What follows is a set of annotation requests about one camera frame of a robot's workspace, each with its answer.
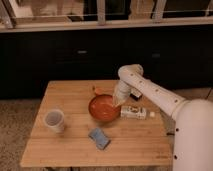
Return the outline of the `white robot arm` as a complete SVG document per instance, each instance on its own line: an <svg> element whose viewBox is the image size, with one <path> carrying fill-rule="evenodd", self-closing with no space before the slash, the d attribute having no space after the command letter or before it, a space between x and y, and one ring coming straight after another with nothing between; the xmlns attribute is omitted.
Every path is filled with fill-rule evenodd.
<svg viewBox="0 0 213 171"><path fill-rule="evenodd" d="M176 122L172 171L213 171L213 102L187 100L145 79L140 64L120 67L118 76L116 106L135 88Z"/></svg>

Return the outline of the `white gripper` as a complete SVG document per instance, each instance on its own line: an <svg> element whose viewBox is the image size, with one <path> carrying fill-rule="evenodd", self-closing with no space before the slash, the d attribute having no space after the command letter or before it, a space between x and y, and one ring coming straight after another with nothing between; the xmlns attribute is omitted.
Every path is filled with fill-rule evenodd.
<svg viewBox="0 0 213 171"><path fill-rule="evenodd" d="M130 96L131 87L122 80L119 80L113 93L113 107L121 106Z"/></svg>

